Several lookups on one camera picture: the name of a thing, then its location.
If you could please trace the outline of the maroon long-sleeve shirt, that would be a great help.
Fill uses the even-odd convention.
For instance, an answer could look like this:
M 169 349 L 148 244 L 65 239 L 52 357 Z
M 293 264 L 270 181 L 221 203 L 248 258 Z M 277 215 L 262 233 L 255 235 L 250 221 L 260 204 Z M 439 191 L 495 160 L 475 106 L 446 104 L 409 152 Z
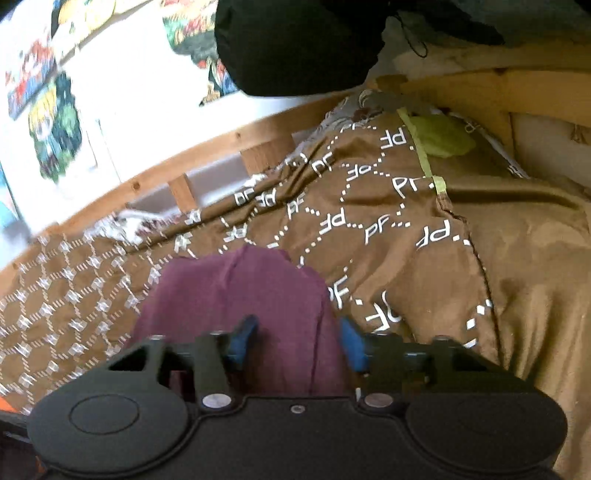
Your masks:
M 349 375 L 325 281 L 279 249 L 246 245 L 224 255 L 172 259 L 142 303 L 130 341 L 162 335 L 190 343 L 231 331 L 249 315 L 259 330 L 246 357 L 247 393 L 346 393 Z

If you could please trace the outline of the brown PF-print blanket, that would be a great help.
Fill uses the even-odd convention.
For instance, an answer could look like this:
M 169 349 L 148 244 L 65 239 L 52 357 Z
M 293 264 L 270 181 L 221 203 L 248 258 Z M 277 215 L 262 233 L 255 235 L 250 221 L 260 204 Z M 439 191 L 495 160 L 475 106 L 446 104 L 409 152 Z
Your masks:
M 1 397 L 28 413 L 118 353 L 157 300 L 185 313 L 226 262 L 318 273 L 372 333 L 450 336 L 552 396 L 566 479 L 590 475 L 590 204 L 478 144 L 433 155 L 433 120 L 344 109 L 256 186 L 135 239 L 37 239 L 1 299 Z

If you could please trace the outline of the white patterned pillow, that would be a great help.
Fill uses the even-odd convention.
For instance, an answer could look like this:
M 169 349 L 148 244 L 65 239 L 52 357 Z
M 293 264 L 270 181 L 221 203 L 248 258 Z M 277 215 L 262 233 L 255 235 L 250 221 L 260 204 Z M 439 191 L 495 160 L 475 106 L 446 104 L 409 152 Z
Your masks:
M 138 246 L 151 235 L 163 233 L 167 228 L 176 224 L 184 224 L 189 227 L 199 226 L 207 220 L 218 218 L 219 222 L 229 229 L 232 224 L 229 221 L 231 211 L 249 205 L 256 193 L 256 185 L 266 181 L 269 175 L 266 173 L 254 174 L 242 184 L 240 188 L 226 195 L 221 200 L 204 208 L 196 208 L 188 213 L 179 214 L 155 214 L 146 211 L 126 209 L 118 214 L 111 214 L 97 221 L 87 228 L 82 238 L 85 242 L 103 237 L 119 242 Z

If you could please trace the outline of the lime green cloth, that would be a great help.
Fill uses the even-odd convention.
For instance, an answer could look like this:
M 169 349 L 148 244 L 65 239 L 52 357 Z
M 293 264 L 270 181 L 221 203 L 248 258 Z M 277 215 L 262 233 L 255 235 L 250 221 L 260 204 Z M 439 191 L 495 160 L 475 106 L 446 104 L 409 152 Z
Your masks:
M 414 141 L 423 173 L 433 180 L 438 195 L 446 194 L 446 181 L 433 173 L 430 158 L 464 156 L 477 147 L 477 142 L 460 123 L 445 114 L 413 116 L 406 108 L 398 109 L 397 113 Z

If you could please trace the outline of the green cartoon wall poster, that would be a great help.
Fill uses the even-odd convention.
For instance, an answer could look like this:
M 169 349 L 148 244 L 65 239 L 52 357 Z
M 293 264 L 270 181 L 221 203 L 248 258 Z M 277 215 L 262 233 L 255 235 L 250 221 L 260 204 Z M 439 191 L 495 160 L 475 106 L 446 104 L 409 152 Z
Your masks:
M 82 143 L 71 79 L 65 72 L 57 74 L 35 97 L 28 128 L 41 177 L 58 184 Z

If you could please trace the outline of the wooden bed frame rail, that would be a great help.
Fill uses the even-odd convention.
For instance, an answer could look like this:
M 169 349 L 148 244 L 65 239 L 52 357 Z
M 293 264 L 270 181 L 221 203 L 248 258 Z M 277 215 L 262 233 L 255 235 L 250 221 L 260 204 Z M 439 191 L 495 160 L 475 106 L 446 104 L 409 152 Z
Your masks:
M 318 138 L 288 156 L 283 171 L 259 186 L 276 196 L 167 233 L 173 256 L 223 253 L 252 239 L 290 252 L 325 275 L 332 294 L 363 304 L 385 291 L 392 300 L 480 285 L 495 304 L 520 292 L 590 295 L 590 204 L 544 183 L 484 173 L 475 154 L 430 158 L 447 193 L 422 171 L 414 141 L 397 112 L 375 122 L 325 126 L 342 105 L 332 96 L 254 122 L 194 146 L 111 191 L 58 227 L 79 233 L 92 223 L 190 170 L 229 154 L 270 153 L 277 141 L 315 127 Z

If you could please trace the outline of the colourful flower wall poster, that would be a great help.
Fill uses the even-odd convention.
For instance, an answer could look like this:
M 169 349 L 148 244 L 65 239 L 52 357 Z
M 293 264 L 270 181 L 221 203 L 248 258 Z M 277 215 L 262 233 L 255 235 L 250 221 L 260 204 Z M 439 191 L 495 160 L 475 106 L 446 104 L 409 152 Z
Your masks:
M 161 1 L 160 14 L 172 51 L 190 57 L 200 71 L 200 106 L 238 91 L 217 53 L 214 35 L 218 2 Z

